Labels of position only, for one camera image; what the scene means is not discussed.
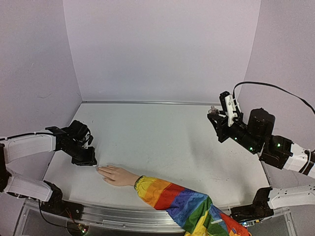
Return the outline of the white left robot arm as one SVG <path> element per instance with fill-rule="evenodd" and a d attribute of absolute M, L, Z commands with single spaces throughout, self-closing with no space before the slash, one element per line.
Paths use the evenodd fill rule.
<path fill-rule="evenodd" d="M 96 166 L 94 137 L 87 125 L 74 120 L 69 126 L 46 127 L 41 131 L 2 137 L 0 139 L 0 191 L 10 196 L 37 201 L 39 210 L 79 220 L 84 206 L 63 198 L 55 184 L 30 178 L 13 171 L 9 165 L 45 153 L 62 151 L 76 166 Z"/>

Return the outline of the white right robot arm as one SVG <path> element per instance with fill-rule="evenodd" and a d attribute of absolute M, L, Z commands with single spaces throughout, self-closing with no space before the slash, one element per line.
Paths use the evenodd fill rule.
<path fill-rule="evenodd" d="M 244 225 L 274 215 L 278 208 L 314 205 L 315 153 L 283 136 L 274 135 L 275 117 L 254 109 L 248 123 L 242 116 L 211 107 L 207 118 L 219 142 L 234 140 L 257 155 L 268 178 L 268 187 L 257 190 L 249 205 L 233 207 L 231 217 Z"/>

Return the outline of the glitter nail polish bottle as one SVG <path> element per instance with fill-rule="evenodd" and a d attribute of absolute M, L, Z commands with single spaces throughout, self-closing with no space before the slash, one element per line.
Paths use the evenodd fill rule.
<path fill-rule="evenodd" d="M 208 114 L 210 114 L 210 115 L 220 115 L 220 111 L 215 106 L 211 106 L 210 110 L 208 111 Z"/>

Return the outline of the mannequin hand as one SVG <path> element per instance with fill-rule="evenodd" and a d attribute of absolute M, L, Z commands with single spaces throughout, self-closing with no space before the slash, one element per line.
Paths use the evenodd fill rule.
<path fill-rule="evenodd" d="M 123 168 L 111 165 L 97 167 L 97 172 L 103 176 L 103 180 L 110 185 L 123 187 L 134 186 L 140 176 Z"/>

